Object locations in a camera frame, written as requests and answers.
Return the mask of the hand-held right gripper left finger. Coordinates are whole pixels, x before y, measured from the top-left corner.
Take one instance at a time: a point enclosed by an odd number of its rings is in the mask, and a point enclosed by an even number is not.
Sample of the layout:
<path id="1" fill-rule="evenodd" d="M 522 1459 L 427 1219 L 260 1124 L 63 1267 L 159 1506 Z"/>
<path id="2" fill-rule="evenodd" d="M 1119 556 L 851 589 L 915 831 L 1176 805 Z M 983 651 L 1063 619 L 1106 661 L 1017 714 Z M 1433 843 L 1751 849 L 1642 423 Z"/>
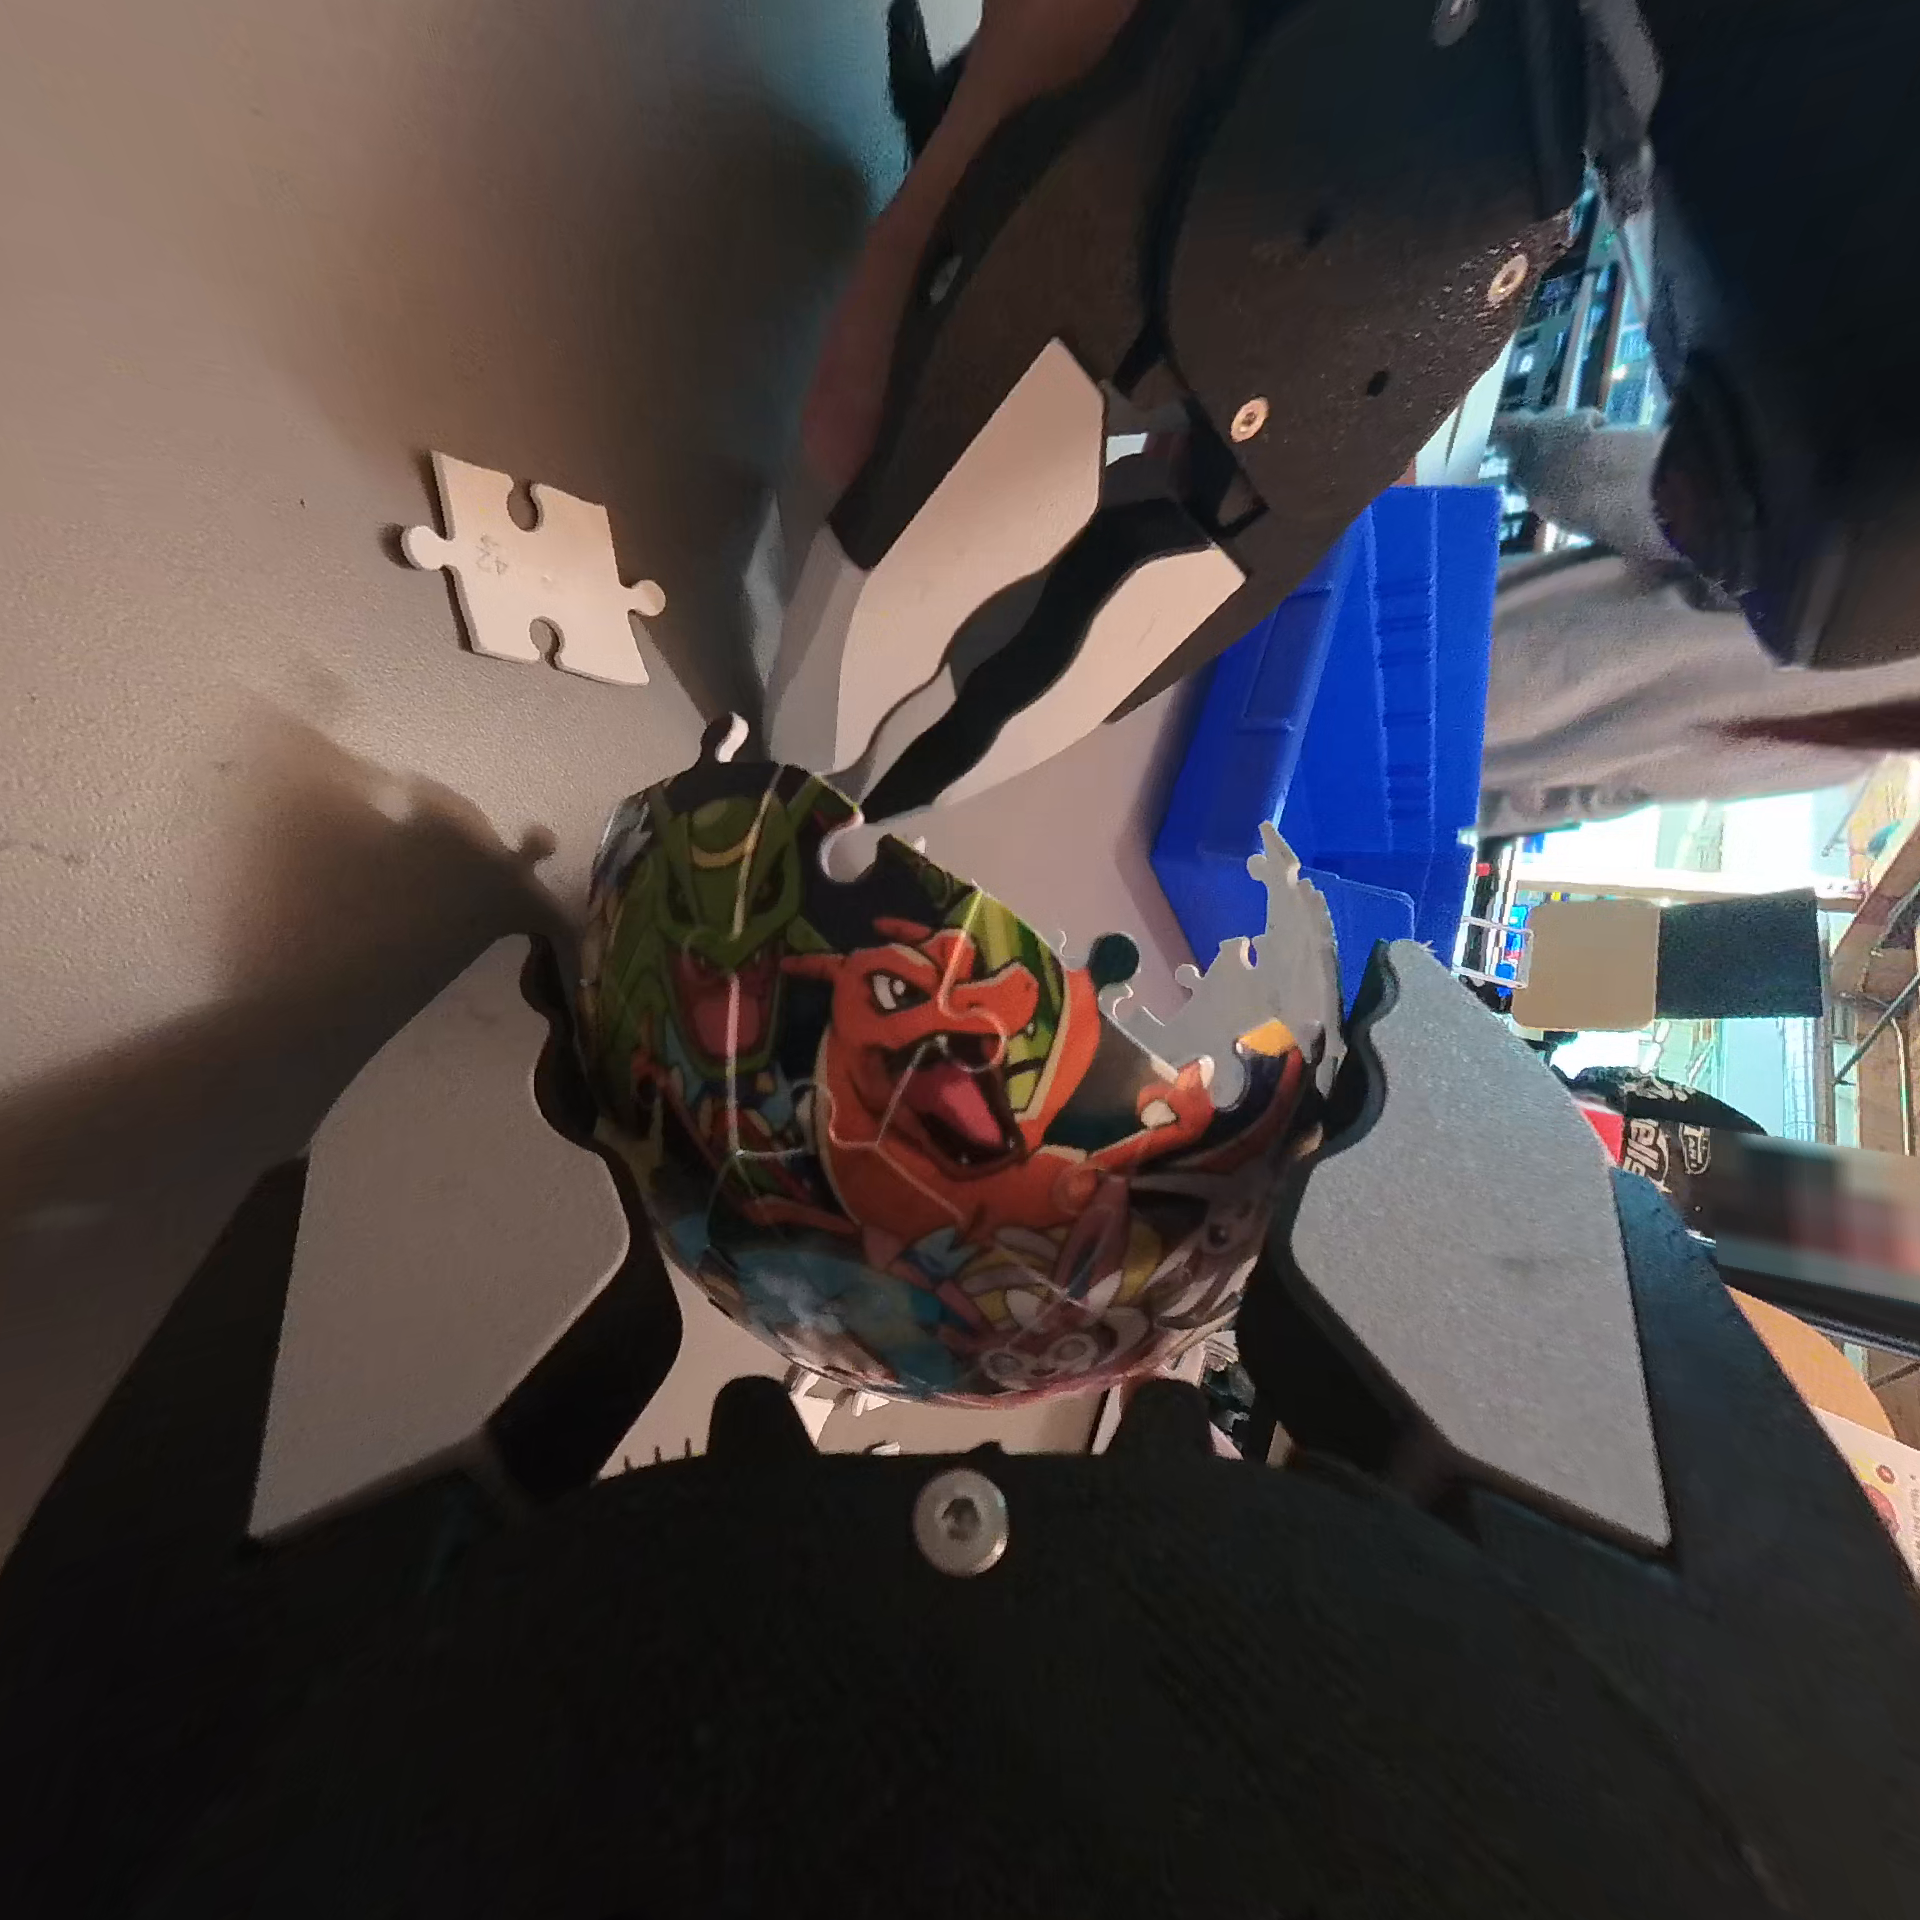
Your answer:
<path id="1" fill-rule="evenodd" d="M 559 1503 L 615 1464 L 680 1352 L 634 1178 L 592 1136 L 560 959 L 500 940 L 311 1139 L 249 1532 L 448 1475 Z"/>

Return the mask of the person's left hand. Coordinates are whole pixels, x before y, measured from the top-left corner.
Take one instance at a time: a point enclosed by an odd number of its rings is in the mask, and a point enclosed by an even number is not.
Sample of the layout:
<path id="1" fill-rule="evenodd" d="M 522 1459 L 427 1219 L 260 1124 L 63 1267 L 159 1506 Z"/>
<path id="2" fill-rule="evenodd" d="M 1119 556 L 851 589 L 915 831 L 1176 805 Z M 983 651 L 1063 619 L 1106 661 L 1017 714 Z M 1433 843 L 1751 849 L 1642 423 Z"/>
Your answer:
<path id="1" fill-rule="evenodd" d="M 1079 82 L 1135 11 L 1135 3 L 986 3 L 972 42 L 935 65 L 922 5 L 888 8 L 888 96 L 908 171 L 835 308 L 802 409 L 802 463 L 831 500 L 873 450 L 923 253 L 969 164 L 1020 111 Z"/>

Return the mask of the blue plastic bin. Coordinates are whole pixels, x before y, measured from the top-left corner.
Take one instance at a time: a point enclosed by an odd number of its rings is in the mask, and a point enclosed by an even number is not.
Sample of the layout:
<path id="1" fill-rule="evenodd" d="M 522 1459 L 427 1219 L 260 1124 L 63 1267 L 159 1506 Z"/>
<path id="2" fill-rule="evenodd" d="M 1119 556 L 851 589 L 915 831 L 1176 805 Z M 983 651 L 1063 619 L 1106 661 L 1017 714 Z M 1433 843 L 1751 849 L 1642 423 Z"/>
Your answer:
<path id="1" fill-rule="evenodd" d="M 1392 487 L 1369 509 L 1385 847 L 1358 875 L 1458 899 L 1473 867 L 1500 575 L 1500 493 Z"/>
<path id="2" fill-rule="evenodd" d="M 1198 970 L 1266 928 L 1265 828 L 1329 904 L 1344 1001 L 1383 941 L 1451 962 L 1473 853 L 1457 833 L 1385 843 L 1383 697 L 1361 683 L 1377 666 L 1372 594 L 1350 578 L 1291 594 L 1208 669 L 1147 855 Z"/>

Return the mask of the white printed sheet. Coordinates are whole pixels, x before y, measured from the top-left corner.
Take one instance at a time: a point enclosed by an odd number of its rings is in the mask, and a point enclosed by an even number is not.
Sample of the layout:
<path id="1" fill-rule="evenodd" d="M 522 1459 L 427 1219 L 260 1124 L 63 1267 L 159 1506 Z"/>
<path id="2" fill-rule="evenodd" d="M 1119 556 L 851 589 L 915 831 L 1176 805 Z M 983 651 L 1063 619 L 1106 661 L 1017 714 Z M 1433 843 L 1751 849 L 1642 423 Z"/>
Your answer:
<path id="1" fill-rule="evenodd" d="M 1830 1433 L 1919 1583 L 1919 1452 L 1846 1419 L 1832 1419 Z"/>

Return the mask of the black panel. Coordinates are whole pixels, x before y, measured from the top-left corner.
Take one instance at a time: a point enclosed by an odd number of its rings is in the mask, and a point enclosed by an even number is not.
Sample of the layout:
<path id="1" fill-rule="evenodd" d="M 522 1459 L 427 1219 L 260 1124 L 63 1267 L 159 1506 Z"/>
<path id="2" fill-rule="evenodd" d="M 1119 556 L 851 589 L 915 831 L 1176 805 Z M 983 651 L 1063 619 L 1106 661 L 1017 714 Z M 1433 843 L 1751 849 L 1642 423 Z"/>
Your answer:
<path id="1" fill-rule="evenodd" d="M 1827 946 L 1811 889 L 1663 907 L 1652 1012 L 1660 1019 L 1818 1019 Z"/>

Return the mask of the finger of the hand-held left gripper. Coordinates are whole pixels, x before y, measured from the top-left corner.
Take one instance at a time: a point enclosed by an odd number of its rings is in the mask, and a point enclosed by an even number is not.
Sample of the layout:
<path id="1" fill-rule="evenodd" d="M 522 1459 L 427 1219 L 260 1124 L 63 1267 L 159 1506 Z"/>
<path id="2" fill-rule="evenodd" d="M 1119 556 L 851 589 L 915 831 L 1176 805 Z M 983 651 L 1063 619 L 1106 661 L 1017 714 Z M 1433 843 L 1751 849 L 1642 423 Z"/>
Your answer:
<path id="1" fill-rule="evenodd" d="M 1119 562 L 1094 539 L 1106 400 L 1050 340 L 873 562 L 825 525 L 766 691 L 779 761 L 819 775 L 1000 786 L 1090 732 L 1114 699 Z"/>
<path id="2" fill-rule="evenodd" d="M 1008 784 L 1079 744 L 1241 588 L 1244 570 L 1174 500 L 1105 509 L 1012 596 L 1007 641 L 950 661 L 875 739 L 862 810 L 902 819 Z"/>

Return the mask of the colourful cartoon puzzle ball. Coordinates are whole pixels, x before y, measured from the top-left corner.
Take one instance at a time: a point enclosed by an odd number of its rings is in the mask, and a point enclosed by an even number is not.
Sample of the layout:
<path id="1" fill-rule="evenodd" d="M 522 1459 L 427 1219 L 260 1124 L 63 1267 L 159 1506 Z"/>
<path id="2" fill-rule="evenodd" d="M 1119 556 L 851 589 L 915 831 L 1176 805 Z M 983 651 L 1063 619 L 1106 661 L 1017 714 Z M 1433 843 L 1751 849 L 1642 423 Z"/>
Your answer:
<path id="1" fill-rule="evenodd" d="M 1227 1335 L 1338 1076 L 1329 907 L 1219 956 L 1198 1029 L 1119 1019 L 1137 948 L 1070 961 L 738 717 L 624 797 L 592 861 L 575 1036 L 673 1263 L 802 1372 L 1041 1404 Z"/>

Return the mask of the pile of loose puzzle pieces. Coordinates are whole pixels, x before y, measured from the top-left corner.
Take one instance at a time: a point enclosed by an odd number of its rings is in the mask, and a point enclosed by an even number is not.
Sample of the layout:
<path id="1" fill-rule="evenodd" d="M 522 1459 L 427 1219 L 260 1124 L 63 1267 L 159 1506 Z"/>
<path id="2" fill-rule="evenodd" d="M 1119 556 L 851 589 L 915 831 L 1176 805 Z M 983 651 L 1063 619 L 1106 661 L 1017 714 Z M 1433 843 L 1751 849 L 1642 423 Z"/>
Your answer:
<path id="1" fill-rule="evenodd" d="M 1106 1392 L 996 1402 L 960 1409 L 912 1399 L 883 1399 L 819 1376 L 793 1376 L 791 1402 L 819 1452 L 862 1456 L 1086 1455 L 1094 1447 Z"/>

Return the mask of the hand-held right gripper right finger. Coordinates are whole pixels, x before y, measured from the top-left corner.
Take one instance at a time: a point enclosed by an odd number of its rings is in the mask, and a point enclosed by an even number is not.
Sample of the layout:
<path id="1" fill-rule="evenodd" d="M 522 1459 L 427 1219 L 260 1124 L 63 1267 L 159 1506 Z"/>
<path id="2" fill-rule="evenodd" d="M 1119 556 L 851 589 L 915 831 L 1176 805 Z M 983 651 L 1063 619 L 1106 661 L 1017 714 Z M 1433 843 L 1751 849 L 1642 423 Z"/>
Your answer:
<path id="1" fill-rule="evenodd" d="M 1474 1488 L 1635 1552 L 1674 1536 L 1614 1176 L 1545 1067 L 1380 945 L 1324 1141 L 1278 1186 L 1236 1338 L 1299 1452 Z"/>

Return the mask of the white single puzzle piece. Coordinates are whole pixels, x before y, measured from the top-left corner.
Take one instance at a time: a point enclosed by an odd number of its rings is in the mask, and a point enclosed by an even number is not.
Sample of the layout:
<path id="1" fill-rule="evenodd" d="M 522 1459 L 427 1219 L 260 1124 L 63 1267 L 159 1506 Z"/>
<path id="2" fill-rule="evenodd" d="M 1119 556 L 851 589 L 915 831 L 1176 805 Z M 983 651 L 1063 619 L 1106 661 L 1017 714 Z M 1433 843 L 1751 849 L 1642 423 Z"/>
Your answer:
<path id="1" fill-rule="evenodd" d="M 551 666 L 579 682 L 647 685 L 643 642 L 666 613 L 666 589 L 628 578 L 609 507 L 534 483 L 531 521 L 515 516 L 505 472 L 430 450 L 439 519 L 400 533 L 407 567 L 448 578 L 473 656 Z"/>

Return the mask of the wooden shelving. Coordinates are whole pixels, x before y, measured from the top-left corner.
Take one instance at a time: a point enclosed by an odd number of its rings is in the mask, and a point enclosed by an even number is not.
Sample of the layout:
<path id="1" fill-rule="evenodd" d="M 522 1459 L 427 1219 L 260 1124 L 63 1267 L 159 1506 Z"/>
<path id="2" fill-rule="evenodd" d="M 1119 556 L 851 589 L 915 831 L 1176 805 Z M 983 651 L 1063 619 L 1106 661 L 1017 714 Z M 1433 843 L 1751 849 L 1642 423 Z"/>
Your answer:
<path id="1" fill-rule="evenodd" d="M 1919 1152 L 1919 760 L 1888 757 L 1840 833 L 1852 895 L 1832 924 L 1835 1139 Z"/>

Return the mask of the brown cardboard piece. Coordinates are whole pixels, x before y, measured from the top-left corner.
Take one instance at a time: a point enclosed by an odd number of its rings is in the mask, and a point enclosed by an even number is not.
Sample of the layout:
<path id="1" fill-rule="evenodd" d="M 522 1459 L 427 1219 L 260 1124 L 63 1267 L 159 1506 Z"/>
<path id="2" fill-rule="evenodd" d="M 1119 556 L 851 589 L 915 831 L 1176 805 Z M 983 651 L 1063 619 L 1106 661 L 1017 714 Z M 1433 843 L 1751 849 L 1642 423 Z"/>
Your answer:
<path id="1" fill-rule="evenodd" d="M 1798 1314 L 1729 1287 L 1730 1300 L 1760 1335 L 1798 1395 L 1825 1418 L 1846 1419 L 1887 1440 L 1898 1437 L 1883 1404 L 1840 1344 Z"/>

